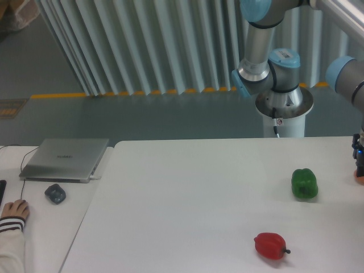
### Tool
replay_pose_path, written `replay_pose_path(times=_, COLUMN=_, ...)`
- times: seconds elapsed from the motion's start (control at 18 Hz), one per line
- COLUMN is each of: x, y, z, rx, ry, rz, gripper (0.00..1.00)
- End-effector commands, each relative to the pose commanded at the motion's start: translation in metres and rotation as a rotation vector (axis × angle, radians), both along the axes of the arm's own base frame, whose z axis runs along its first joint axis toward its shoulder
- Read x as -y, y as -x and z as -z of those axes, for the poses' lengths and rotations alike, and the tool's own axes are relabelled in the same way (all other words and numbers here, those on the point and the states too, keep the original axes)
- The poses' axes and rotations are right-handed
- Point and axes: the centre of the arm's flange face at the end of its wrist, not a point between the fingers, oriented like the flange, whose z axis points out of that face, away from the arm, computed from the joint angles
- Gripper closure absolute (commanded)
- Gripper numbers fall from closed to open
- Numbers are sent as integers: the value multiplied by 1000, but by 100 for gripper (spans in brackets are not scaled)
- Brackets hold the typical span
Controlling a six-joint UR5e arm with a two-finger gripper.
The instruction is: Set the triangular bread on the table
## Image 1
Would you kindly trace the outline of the person's hand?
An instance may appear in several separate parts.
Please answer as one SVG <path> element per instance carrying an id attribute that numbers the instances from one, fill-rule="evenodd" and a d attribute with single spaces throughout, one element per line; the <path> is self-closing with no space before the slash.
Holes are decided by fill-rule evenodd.
<path id="1" fill-rule="evenodd" d="M 1 218 L 21 218 L 22 220 L 26 221 L 24 218 L 20 216 L 19 206 L 23 202 L 23 200 L 19 199 L 14 202 L 8 202 L 4 205 L 3 211 L 1 213 Z"/>

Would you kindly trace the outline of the white striped sleeve forearm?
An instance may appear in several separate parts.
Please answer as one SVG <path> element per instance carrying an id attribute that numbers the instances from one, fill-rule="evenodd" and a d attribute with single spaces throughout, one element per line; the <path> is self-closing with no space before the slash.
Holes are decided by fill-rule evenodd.
<path id="1" fill-rule="evenodd" d="M 25 272 L 22 217 L 1 218 L 1 272 Z"/>

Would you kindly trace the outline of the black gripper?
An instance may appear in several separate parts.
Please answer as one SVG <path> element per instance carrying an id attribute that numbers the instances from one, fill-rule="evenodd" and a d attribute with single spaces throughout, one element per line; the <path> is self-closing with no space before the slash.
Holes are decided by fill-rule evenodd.
<path id="1" fill-rule="evenodd" d="M 354 134 L 352 140 L 353 159 L 355 159 L 356 177 L 363 177 L 363 145 L 360 143 L 360 135 Z"/>

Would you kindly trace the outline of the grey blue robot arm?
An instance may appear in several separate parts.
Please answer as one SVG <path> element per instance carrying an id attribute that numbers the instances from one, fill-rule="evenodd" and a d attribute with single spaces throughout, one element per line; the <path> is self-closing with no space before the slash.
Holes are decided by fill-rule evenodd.
<path id="1" fill-rule="evenodd" d="M 303 137 L 313 96 L 299 85 L 299 54 L 271 49 L 275 28 L 285 13 L 309 6 L 330 16 L 348 35 L 363 42 L 363 4 L 358 1 L 241 1 L 248 21 L 244 57 L 231 77 L 244 97 L 256 94 L 255 107 L 263 117 L 266 137 Z"/>

